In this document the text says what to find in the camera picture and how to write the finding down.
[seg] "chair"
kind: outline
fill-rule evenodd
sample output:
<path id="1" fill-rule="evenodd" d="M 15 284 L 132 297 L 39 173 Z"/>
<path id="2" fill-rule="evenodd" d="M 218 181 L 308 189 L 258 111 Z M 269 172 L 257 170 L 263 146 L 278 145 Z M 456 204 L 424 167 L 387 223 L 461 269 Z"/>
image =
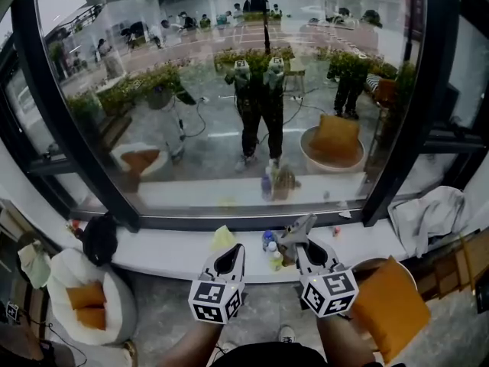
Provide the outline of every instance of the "chair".
<path id="1" fill-rule="evenodd" d="M 66 292 L 67 287 L 81 287 L 94 281 L 102 283 L 106 299 L 105 330 L 91 329 L 78 322 Z M 128 286 L 108 265 L 97 268 L 75 249 L 68 248 L 53 257 L 47 290 L 54 317 L 75 341 L 93 346 L 122 343 L 136 328 L 136 304 Z"/>

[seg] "gray floor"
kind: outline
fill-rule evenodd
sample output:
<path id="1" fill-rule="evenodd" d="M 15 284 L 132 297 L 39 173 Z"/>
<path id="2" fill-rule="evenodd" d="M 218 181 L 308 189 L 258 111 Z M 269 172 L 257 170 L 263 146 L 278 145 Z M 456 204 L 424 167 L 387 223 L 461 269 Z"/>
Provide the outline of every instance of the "gray floor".
<path id="1" fill-rule="evenodd" d="M 129 274 L 139 311 L 134 342 L 139 366 L 157 365 L 160 357 L 192 325 L 187 298 L 190 283 Z M 250 285 L 244 306 L 228 324 L 220 342 L 238 345 L 274 341 L 282 325 L 291 325 L 297 341 L 323 353 L 311 311 L 301 311 L 296 284 Z M 489 352 L 489 313 L 477 315 L 469 290 L 428 302 L 430 324 L 396 357 L 408 366 L 478 367 Z"/>
<path id="2" fill-rule="evenodd" d="M 336 83 L 325 82 L 329 63 L 317 61 L 313 57 L 303 57 L 303 63 L 306 66 L 305 91 L 310 93 L 304 96 L 303 107 L 294 119 L 283 127 L 283 159 L 296 175 L 310 174 L 300 150 L 302 134 L 300 130 L 317 126 L 321 114 L 320 110 L 305 106 L 314 106 L 328 114 L 333 114 L 333 102 L 337 90 Z M 266 140 L 256 150 L 259 162 L 243 174 L 236 174 L 234 170 L 235 162 L 241 153 L 242 130 L 241 119 L 234 105 L 234 86 L 228 86 L 222 75 L 215 72 L 211 60 L 184 67 L 180 74 L 183 85 L 195 99 L 205 96 L 209 102 L 199 107 L 200 114 L 206 121 L 206 130 L 195 138 L 185 140 L 185 153 L 174 165 L 176 179 L 260 177 L 268 164 Z M 300 104 L 292 100 L 291 96 L 299 94 L 295 83 L 291 80 L 284 96 L 284 121 L 297 112 Z M 176 109 L 188 135 L 193 135 L 202 129 L 203 123 L 195 106 L 184 105 L 177 101 Z M 168 118 L 168 113 L 164 110 L 151 110 L 145 102 L 138 104 L 131 111 L 132 123 L 121 136 L 118 144 L 142 141 L 148 145 L 165 148 L 165 132 L 162 132 L 161 127 L 162 120 Z M 357 101 L 357 111 L 360 115 L 360 139 L 368 151 L 374 135 L 378 109 L 370 96 L 362 93 Z M 234 132 L 235 135 L 212 137 L 214 134 L 229 132 Z M 267 128 L 262 120 L 258 139 L 261 140 L 266 134 Z"/>

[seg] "black pants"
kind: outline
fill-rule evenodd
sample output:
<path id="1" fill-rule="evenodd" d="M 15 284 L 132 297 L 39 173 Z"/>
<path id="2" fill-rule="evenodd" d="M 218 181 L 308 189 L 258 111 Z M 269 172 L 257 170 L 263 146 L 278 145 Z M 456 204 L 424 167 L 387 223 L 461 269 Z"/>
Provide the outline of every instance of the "black pants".
<path id="1" fill-rule="evenodd" d="M 363 85 L 364 80 L 362 79 L 342 77 L 339 80 L 338 91 L 336 91 L 335 110 L 342 112 L 346 102 L 345 111 L 354 111 L 357 107 L 357 98 L 363 90 Z"/>
<path id="2" fill-rule="evenodd" d="M 251 156 L 257 146 L 257 133 L 260 119 L 263 117 L 268 129 L 268 148 L 270 158 L 282 155 L 282 125 L 283 125 L 283 95 L 264 96 L 250 99 L 245 96 L 237 97 L 238 111 L 243 121 L 241 144 L 243 154 Z"/>
<path id="3" fill-rule="evenodd" d="M 158 49 L 161 49 L 161 41 L 159 37 L 153 37 L 153 42 L 158 46 Z"/>

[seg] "orange pillow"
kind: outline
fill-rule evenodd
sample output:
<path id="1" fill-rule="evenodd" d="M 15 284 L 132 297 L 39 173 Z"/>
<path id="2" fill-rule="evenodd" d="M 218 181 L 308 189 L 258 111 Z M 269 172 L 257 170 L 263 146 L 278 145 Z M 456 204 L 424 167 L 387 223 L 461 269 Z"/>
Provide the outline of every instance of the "orange pillow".
<path id="1" fill-rule="evenodd" d="M 309 145 L 322 152 L 324 161 L 354 161 L 358 156 L 359 132 L 360 127 L 355 121 L 321 115 L 319 128 Z"/>
<path id="2" fill-rule="evenodd" d="M 387 364 L 429 322 L 429 309 L 412 278 L 392 257 L 359 289 L 353 314 L 370 332 Z"/>
<path id="3" fill-rule="evenodd" d="M 71 308 L 74 310 L 88 306 L 103 307 L 105 295 L 100 281 L 83 285 L 82 287 L 67 288 Z"/>
<path id="4" fill-rule="evenodd" d="M 158 158 L 160 150 L 131 151 L 121 155 L 121 159 L 131 168 L 136 175 L 146 170 Z"/>
<path id="5" fill-rule="evenodd" d="M 90 329 L 105 330 L 105 308 L 85 307 L 76 310 L 77 320 Z"/>

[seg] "sneaker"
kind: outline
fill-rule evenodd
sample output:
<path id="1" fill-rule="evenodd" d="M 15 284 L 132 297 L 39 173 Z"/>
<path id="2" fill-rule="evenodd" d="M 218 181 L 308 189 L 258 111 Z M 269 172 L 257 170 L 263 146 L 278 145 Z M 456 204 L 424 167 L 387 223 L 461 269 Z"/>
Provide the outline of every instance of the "sneaker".
<path id="1" fill-rule="evenodd" d="M 253 155 L 251 156 L 244 156 L 242 155 L 239 158 L 238 163 L 235 166 L 235 171 L 237 173 L 242 173 L 243 171 L 246 170 L 247 167 L 250 166 L 250 164 L 254 163 L 257 160 L 257 157 Z"/>
<path id="2" fill-rule="evenodd" d="M 219 344 L 217 344 L 215 346 L 215 351 L 211 355 L 211 359 L 209 360 L 209 362 L 212 364 L 217 359 L 223 357 L 224 354 L 231 352 L 233 349 L 236 349 L 236 348 L 238 348 L 238 346 L 234 343 L 224 343 L 221 346 Z"/>
<path id="3" fill-rule="evenodd" d="M 347 119 L 358 119 L 358 114 L 355 110 L 350 110 L 349 112 L 345 112 L 345 117 Z"/>
<path id="4" fill-rule="evenodd" d="M 274 166 L 276 168 L 280 168 L 280 158 L 270 158 L 268 162 L 270 166 Z"/>
<path id="5" fill-rule="evenodd" d="M 296 334 L 290 326 L 282 326 L 278 334 L 278 340 L 280 343 L 294 343 L 296 342 Z"/>

